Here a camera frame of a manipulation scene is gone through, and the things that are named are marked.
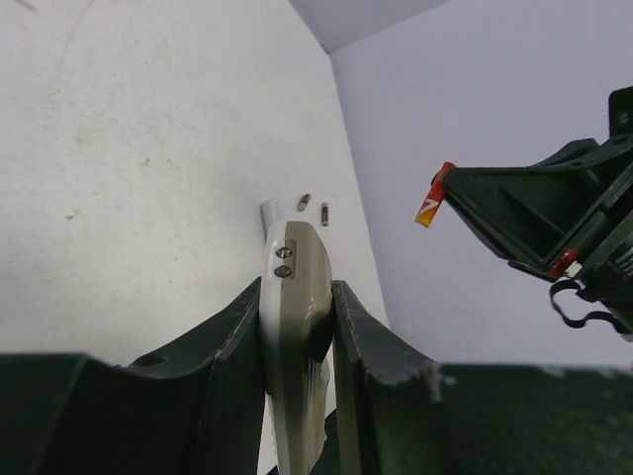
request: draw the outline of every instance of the light gray wall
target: light gray wall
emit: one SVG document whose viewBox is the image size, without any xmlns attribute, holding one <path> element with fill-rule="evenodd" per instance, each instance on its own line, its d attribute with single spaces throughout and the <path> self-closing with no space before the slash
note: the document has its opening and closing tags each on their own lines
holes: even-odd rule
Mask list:
<svg viewBox="0 0 633 475">
<path fill-rule="evenodd" d="M 387 313 L 441 361 L 630 365 L 607 324 L 568 330 L 548 285 L 506 267 L 445 205 L 413 222 L 434 173 L 529 165 L 607 138 L 633 84 L 633 2 L 453 0 L 331 58 Z M 570 312 L 587 307 L 564 299 Z"/>
<path fill-rule="evenodd" d="M 290 0 L 316 39 L 335 51 L 448 0 Z"/>
</svg>

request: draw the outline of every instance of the screw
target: screw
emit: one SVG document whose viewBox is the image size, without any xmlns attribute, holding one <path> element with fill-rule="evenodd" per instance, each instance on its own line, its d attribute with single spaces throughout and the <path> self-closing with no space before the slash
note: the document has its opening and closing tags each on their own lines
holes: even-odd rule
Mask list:
<svg viewBox="0 0 633 475">
<path fill-rule="evenodd" d="M 299 204 L 297 205 L 297 211 L 304 211 L 311 199 L 312 195 L 310 193 L 302 196 Z"/>
<path fill-rule="evenodd" d="M 280 257 L 282 259 L 287 259 L 292 256 L 293 256 L 293 250 L 290 249 L 289 247 L 281 247 L 280 249 L 277 249 L 277 257 Z"/>
<path fill-rule="evenodd" d="M 286 279 L 293 275 L 293 269 L 287 265 L 280 265 L 275 269 L 275 275 L 277 277 L 281 277 L 282 279 Z"/>
<path fill-rule="evenodd" d="M 320 205 L 320 225 L 329 226 L 329 204 Z"/>
</svg>

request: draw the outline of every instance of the beige plastic part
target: beige plastic part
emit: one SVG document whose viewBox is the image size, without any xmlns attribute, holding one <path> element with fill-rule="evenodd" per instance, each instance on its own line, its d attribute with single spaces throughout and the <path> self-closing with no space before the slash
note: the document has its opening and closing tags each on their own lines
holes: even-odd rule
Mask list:
<svg viewBox="0 0 633 475">
<path fill-rule="evenodd" d="M 280 475 L 308 475 L 325 437 L 331 267 L 325 246 L 308 223 L 288 222 L 285 246 L 293 252 L 286 262 L 293 273 L 282 283 L 280 326 L 289 472 L 282 473 L 285 463 L 280 460 Z"/>
</svg>

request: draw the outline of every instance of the hole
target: hole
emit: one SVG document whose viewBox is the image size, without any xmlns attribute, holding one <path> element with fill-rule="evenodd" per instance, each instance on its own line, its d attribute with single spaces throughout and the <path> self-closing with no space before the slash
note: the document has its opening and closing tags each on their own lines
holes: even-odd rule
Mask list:
<svg viewBox="0 0 633 475">
<path fill-rule="evenodd" d="M 293 275 L 293 269 L 291 269 L 288 265 L 280 265 L 275 269 L 275 275 L 277 277 L 281 277 L 282 279 L 287 279 Z"/>
<path fill-rule="evenodd" d="M 156 366 L 166 363 L 169 360 L 164 354 L 150 353 L 142 356 L 134 362 L 133 366 L 137 368 L 146 368 L 147 366 Z"/>
<path fill-rule="evenodd" d="M 628 112 L 622 112 L 617 118 L 618 126 L 624 126 L 629 122 L 629 114 Z"/>
</svg>

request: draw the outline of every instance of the metal screw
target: metal screw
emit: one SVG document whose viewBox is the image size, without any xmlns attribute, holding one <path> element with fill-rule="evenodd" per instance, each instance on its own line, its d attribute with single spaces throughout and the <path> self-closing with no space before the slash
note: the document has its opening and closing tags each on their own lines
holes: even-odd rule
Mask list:
<svg viewBox="0 0 633 475">
<path fill-rule="evenodd" d="M 293 256 L 293 250 L 290 249 L 289 247 L 281 247 L 277 249 L 277 257 L 280 257 L 282 259 L 287 259 L 292 256 Z"/>
<path fill-rule="evenodd" d="M 297 211 L 304 211 L 311 199 L 312 195 L 310 193 L 302 196 L 299 204 L 297 205 Z"/>
<path fill-rule="evenodd" d="M 282 279 L 286 279 L 293 275 L 293 269 L 291 269 L 288 265 L 280 265 L 275 269 L 275 275 L 277 277 L 281 277 Z"/>
<path fill-rule="evenodd" d="M 329 226 L 329 203 L 320 205 L 320 225 Z"/>
</svg>

